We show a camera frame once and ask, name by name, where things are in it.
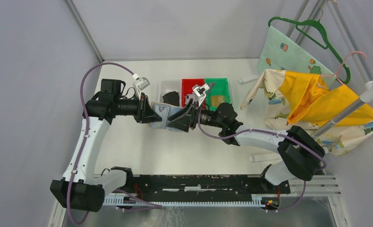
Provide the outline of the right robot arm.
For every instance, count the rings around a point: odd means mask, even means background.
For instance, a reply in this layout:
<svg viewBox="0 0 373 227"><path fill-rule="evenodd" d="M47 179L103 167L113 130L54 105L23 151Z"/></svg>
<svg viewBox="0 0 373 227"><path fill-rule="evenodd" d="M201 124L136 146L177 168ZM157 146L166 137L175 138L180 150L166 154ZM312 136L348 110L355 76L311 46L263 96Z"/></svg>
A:
<svg viewBox="0 0 373 227"><path fill-rule="evenodd" d="M265 193L293 178L310 181L318 170L326 167L325 150L303 128L270 131L253 128L236 118L230 103L221 103L215 111L187 104L170 115L166 125L184 132L203 125L217 127L221 129L217 136L205 131L203 134L228 145L252 146L279 154L281 161L266 167L259 179L259 188Z"/></svg>

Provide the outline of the beige card holder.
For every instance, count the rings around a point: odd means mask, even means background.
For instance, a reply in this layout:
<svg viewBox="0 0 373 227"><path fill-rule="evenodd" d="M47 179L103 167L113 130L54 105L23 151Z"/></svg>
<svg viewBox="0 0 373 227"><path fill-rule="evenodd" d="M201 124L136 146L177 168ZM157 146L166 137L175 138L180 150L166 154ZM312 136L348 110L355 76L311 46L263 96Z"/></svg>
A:
<svg viewBox="0 0 373 227"><path fill-rule="evenodd" d="M162 120L160 122L153 122L148 124L149 128L181 132L178 129L173 129L167 126L167 123L169 122L168 118L179 112L182 109L181 107L166 103L152 103L151 107L155 111L155 113L162 118Z"/></svg>

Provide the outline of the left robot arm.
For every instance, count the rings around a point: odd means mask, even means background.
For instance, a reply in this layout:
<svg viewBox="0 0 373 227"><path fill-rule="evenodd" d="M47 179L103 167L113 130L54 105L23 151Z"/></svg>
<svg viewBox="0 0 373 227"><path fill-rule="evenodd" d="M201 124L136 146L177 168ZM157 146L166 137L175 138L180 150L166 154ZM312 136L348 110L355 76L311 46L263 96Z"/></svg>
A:
<svg viewBox="0 0 373 227"><path fill-rule="evenodd" d="M50 191L64 208L98 212L106 198L117 188L130 192L134 188L131 168L114 166L95 178L94 170L102 142L116 116L133 116L137 123L160 122L162 118L150 107L142 91L150 85L145 78L133 82L136 97L121 96L124 81L103 79L97 97L85 103L81 135L73 157L60 180L52 180Z"/></svg>

